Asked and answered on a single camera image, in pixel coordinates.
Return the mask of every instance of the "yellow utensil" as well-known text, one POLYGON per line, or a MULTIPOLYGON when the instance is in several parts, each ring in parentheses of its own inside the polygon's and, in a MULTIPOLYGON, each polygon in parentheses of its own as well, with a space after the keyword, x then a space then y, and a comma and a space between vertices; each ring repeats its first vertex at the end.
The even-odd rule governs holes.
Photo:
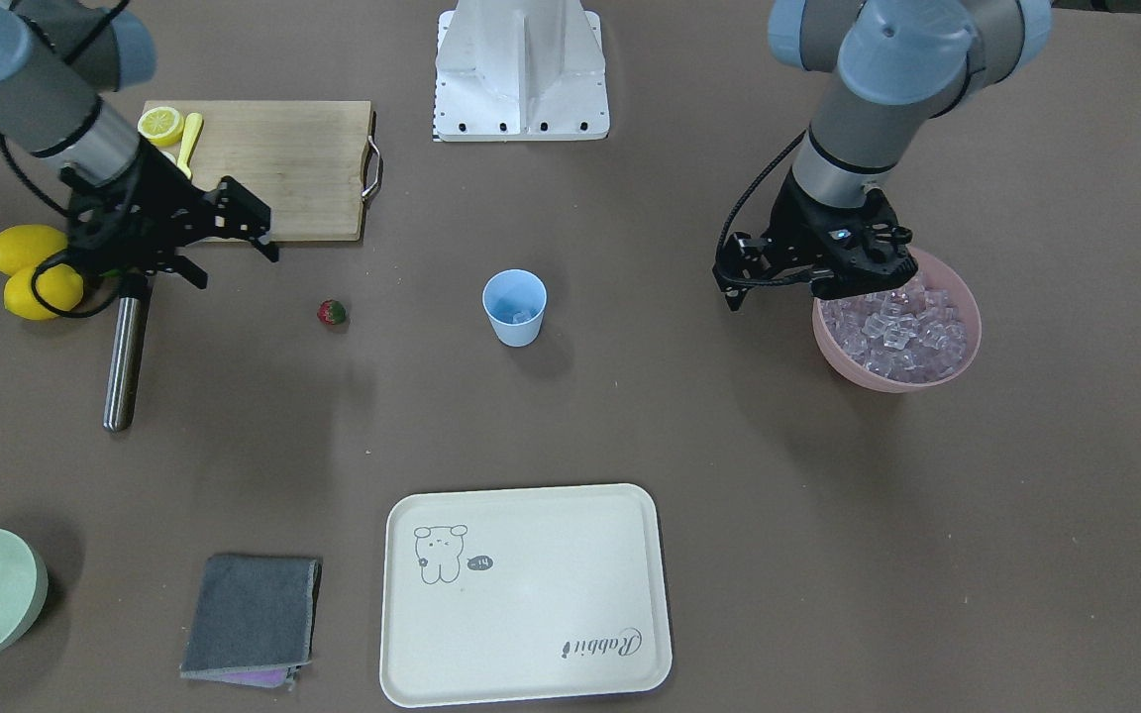
POLYGON ((203 123, 204 119, 196 112, 187 114, 183 121, 183 145, 178 146, 176 164, 178 170, 183 171, 183 176, 187 177, 187 180, 192 180, 192 169, 187 168, 187 162, 191 161, 193 149, 196 148, 196 139, 200 139, 200 127, 203 123))

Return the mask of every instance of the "metal handle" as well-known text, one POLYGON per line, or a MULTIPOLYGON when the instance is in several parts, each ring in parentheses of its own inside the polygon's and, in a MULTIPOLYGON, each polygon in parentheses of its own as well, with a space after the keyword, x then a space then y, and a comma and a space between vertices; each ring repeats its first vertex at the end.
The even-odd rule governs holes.
POLYGON ((113 363, 108 366, 108 392, 104 398, 104 430, 126 430, 135 419, 135 396, 139 391, 139 359, 144 356, 144 331, 148 322, 148 298, 153 284, 145 275, 126 275, 116 302, 113 363))
POLYGON ((385 163, 381 162, 381 149, 377 148, 377 141, 372 140, 371 135, 367 137, 367 145, 372 146, 372 153, 377 154, 377 180, 372 181, 372 185, 369 185, 363 193, 358 194, 358 197, 361 197, 364 203, 367 203, 367 198, 371 198, 372 195, 381 188, 381 169, 385 168, 385 163))

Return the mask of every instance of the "strawberry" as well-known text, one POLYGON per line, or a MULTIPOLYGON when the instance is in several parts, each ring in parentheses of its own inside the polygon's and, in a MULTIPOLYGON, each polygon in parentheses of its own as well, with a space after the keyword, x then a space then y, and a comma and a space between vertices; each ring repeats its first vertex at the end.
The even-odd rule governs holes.
POLYGON ((342 307, 341 302, 337 302, 335 299, 325 299, 325 301, 319 303, 316 317, 319 317, 323 324, 340 325, 346 321, 346 308, 342 307))

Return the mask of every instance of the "lemon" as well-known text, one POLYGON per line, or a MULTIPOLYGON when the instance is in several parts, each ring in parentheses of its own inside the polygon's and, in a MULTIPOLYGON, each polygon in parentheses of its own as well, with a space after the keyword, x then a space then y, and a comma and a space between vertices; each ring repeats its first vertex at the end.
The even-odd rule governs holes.
POLYGON ((183 118, 178 108, 153 107, 139 118, 139 133, 154 146, 170 146, 183 138, 183 118))
POLYGON ((60 252, 68 238, 50 226, 13 226, 0 232, 0 273, 15 275, 60 252))
MULTIPOLYGON (((29 292, 29 281, 33 279, 34 267, 17 272, 3 287, 3 307, 24 319, 54 319, 57 315, 47 310, 29 292)), ((38 276, 38 294, 58 310, 72 310, 82 301, 82 276, 68 266, 55 266, 38 276)))

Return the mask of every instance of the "gray cloth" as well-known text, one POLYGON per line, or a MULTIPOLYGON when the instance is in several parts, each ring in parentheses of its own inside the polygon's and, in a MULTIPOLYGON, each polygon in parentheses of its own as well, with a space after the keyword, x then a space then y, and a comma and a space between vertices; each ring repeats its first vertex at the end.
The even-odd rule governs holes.
POLYGON ((205 562, 180 675, 278 687, 311 658, 319 560, 216 554, 205 562))

